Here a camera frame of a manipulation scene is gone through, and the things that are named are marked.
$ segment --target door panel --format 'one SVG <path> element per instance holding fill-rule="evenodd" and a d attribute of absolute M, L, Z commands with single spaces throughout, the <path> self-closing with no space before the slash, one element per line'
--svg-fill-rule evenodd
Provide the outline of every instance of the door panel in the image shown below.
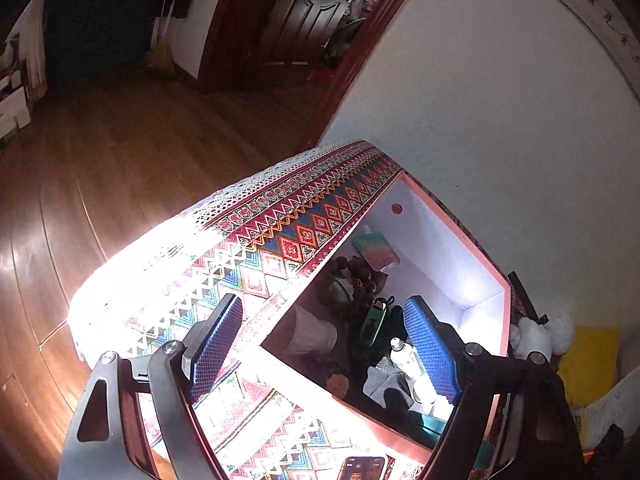
<path fill-rule="evenodd" d="M 277 0 L 259 54 L 272 82 L 304 80 L 348 6 L 349 0 Z"/>

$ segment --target white plush toy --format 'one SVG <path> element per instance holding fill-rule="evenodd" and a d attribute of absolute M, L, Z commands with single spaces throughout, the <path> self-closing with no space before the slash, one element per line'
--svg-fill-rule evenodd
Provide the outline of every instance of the white plush toy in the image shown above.
<path fill-rule="evenodd" d="M 523 317 L 517 326 L 511 325 L 509 341 L 516 358 L 526 359 L 535 351 L 549 361 L 551 355 L 562 355 L 569 350 L 574 341 L 574 329 L 574 322 L 568 317 L 559 317 L 545 325 Z"/>

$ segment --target gray cloth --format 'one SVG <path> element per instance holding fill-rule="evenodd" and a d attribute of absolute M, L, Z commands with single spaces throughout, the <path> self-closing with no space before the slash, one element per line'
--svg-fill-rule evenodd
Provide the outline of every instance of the gray cloth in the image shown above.
<path fill-rule="evenodd" d="M 414 400 L 408 395 L 409 386 L 406 383 L 404 374 L 387 374 L 378 368 L 369 367 L 367 370 L 367 380 L 362 387 L 362 392 L 371 400 L 386 408 L 385 392 L 388 389 L 397 390 L 405 400 L 407 406 L 411 407 Z"/>

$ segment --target phone screen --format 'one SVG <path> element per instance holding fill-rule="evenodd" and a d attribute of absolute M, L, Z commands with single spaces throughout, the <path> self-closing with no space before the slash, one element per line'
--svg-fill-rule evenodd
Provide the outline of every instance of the phone screen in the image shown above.
<path fill-rule="evenodd" d="M 383 456 L 350 456 L 342 462 L 338 480 L 380 480 L 385 467 Z"/>

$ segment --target white wall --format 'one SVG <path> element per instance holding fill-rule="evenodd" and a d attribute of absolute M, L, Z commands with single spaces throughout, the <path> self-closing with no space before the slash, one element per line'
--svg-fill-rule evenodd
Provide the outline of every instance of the white wall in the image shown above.
<path fill-rule="evenodd" d="M 640 105 L 558 0 L 407 0 L 322 143 L 364 138 L 539 313 L 640 323 Z"/>
<path fill-rule="evenodd" d="M 174 61 L 194 77 L 198 77 L 213 12 L 218 0 L 191 0 L 185 18 L 172 18 L 167 33 Z"/>

